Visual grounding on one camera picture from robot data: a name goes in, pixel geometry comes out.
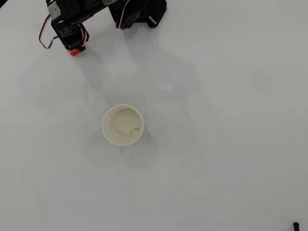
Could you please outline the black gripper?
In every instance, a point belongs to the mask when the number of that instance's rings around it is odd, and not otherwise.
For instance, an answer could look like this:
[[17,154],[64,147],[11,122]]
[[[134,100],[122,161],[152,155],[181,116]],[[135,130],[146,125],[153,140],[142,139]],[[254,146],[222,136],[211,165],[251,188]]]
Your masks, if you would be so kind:
[[56,33],[67,51],[84,51],[89,34],[82,24],[56,24]]

